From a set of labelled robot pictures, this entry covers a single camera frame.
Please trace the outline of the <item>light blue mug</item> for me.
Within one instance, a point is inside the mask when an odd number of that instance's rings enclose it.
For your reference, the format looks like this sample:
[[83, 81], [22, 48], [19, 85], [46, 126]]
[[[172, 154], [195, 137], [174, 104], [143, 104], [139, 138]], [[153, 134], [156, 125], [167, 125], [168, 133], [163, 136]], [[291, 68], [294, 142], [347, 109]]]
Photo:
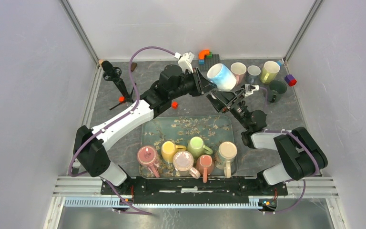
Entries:
[[236, 86], [235, 75], [222, 63], [213, 65], [207, 72], [206, 77], [217, 86], [220, 91], [231, 91]]

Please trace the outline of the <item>light pink hexagonal mug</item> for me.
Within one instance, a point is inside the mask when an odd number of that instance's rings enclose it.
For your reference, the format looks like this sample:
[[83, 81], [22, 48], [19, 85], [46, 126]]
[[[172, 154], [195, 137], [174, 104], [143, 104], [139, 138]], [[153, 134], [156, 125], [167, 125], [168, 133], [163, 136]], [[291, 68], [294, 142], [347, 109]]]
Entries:
[[241, 62], [235, 62], [231, 65], [230, 70], [236, 77], [236, 85], [241, 84], [247, 73], [246, 65]]

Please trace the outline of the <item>blue-grey square mug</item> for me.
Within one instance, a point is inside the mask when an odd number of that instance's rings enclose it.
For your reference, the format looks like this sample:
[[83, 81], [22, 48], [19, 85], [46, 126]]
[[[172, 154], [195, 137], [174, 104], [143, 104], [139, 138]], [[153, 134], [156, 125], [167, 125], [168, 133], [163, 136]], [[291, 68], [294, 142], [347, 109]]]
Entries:
[[246, 82], [249, 84], [254, 84], [261, 74], [261, 69], [256, 65], [251, 65], [247, 68], [247, 78]]

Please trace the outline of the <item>cream and green mug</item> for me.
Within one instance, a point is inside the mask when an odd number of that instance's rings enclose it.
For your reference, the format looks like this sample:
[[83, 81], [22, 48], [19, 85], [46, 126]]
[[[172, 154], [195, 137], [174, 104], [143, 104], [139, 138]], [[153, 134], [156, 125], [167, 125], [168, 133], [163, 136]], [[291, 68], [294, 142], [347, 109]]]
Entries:
[[232, 176], [232, 164], [237, 155], [237, 147], [233, 142], [222, 142], [215, 154], [214, 165], [224, 172], [226, 178]]

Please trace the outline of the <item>dark teal mug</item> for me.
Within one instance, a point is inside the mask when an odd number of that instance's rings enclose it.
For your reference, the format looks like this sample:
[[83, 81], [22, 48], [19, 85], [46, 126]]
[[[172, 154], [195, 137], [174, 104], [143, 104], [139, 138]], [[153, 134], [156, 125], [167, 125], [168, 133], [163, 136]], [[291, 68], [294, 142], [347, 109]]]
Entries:
[[272, 80], [267, 87], [267, 101], [270, 103], [278, 102], [287, 91], [284, 81]]

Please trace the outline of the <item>yellow-green hexagonal mug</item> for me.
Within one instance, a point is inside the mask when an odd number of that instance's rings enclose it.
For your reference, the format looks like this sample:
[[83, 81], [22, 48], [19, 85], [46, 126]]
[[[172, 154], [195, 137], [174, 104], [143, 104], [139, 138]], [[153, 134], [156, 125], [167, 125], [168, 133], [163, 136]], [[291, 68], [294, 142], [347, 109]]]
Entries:
[[280, 71], [280, 65], [274, 61], [267, 61], [262, 67], [262, 72], [260, 75], [260, 81], [264, 84], [269, 84], [274, 80]]

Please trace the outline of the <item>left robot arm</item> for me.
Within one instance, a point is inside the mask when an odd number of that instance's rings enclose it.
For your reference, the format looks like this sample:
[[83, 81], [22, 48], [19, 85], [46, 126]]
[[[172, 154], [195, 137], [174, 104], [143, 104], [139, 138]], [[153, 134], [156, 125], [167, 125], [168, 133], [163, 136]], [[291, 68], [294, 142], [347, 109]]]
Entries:
[[111, 182], [118, 194], [126, 194], [131, 188], [129, 176], [109, 159], [107, 150], [136, 127], [168, 110], [173, 100], [187, 94], [202, 96], [215, 88], [216, 84], [202, 76], [198, 68], [189, 72], [175, 64], [167, 65], [159, 79], [129, 108], [91, 129], [81, 126], [72, 160], [78, 160], [91, 177], [101, 177]]

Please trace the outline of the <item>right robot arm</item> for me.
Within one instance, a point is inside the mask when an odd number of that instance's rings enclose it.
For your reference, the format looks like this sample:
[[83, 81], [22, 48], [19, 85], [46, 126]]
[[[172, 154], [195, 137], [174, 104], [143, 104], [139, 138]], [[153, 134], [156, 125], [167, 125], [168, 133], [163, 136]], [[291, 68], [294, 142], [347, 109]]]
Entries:
[[263, 195], [270, 194], [275, 185], [318, 175], [328, 166], [320, 146], [304, 127], [292, 130], [267, 129], [267, 115], [262, 110], [249, 111], [244, 102], [245, 90], [237, 92], [213, 91], [207, 95], [214, 109], [230, 112], [245, 129], [241, 139], [252, 149], [270, 149], [278, 152], [280, 163], [257, 174], [256, 189]]

